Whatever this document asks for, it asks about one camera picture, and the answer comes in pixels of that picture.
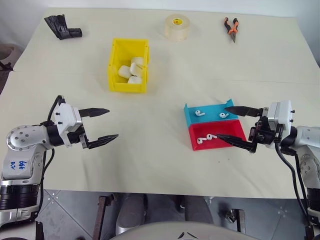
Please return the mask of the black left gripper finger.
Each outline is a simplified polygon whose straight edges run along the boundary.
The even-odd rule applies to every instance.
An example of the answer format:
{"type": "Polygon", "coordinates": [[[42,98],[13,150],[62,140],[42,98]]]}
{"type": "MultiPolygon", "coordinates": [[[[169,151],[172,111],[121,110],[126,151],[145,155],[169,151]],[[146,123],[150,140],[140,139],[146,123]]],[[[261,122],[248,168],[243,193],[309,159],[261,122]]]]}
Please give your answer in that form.
{"type": "Polygon", "coordinates": [[[79,115],[81,118],[84,118],[84,117],[93,118],[93,117],[98,117],[98,116],[107,114],[110,111],[105,108],[93,108],[92,107],[92,108],[79,109],[78,112],[79,112],[79,115]]]}
{"type": "Polygon", "coordinates": [[[118,136],[119,136],[118,134],[106,135],[106,136],[99,137],[95,141],[89,141],[87,136],[84,134],[83,135],[83,148],[84,149],[94,149],[94,148],[104,146],[104,145],[110,143],[111,141],[115,140],[118,136]]]}

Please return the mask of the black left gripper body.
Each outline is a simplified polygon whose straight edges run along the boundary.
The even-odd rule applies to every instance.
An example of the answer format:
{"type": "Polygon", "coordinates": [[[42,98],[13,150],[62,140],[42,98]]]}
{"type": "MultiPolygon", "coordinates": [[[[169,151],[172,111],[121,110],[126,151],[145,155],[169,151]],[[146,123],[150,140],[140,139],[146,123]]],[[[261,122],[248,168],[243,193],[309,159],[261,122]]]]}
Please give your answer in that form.
{"type": "Polygon", "coordinates": [[[67,134],[69,142],[71,144],[80,143],[83,149],[87,149],[89,145],[89,140],[86,135],[84,125],[80,125],[75,131],[69,132],[67,134]]]}

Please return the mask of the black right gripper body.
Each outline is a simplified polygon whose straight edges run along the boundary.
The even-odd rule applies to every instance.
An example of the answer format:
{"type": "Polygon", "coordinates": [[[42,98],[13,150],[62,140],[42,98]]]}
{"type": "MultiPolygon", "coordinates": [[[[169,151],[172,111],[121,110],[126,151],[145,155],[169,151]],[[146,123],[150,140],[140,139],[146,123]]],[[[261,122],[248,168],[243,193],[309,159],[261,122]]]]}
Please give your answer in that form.
{"type": "Polygon", "coordinates": [[[248,140],[251,142],[250,153],[255,153],[258,144],[271,145],[274,140],[280,143],[282,140],[284,125],[275,123],[267,117],[268,108],[251,108],[250,117],[259,117],[259,120],[250,129],[248,140]]]}

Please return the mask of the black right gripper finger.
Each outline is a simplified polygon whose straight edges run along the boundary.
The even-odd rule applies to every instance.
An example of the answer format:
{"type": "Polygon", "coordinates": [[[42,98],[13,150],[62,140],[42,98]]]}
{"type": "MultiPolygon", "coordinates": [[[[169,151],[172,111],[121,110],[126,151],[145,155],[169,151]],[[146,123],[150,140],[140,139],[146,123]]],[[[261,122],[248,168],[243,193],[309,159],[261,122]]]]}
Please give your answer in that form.
{"type": "Polygon", "coordinates": [[[229,106],[224,108],[225,111],[232,113],[237,116],[250,116],[250,117],[261,117],[263,115],[263,108],[253,108],[248,106],[229,106]]]}
{"type": "Polygon", "coordinates": [[[240,137],[226,135],[226,134],[217,134],[216,135],[220,140],[234,146],[237,148],[245,149],[250,153],[255,153],[257,149],[257,144],[254,142],[249,142],[242,140],[240,137]]]}

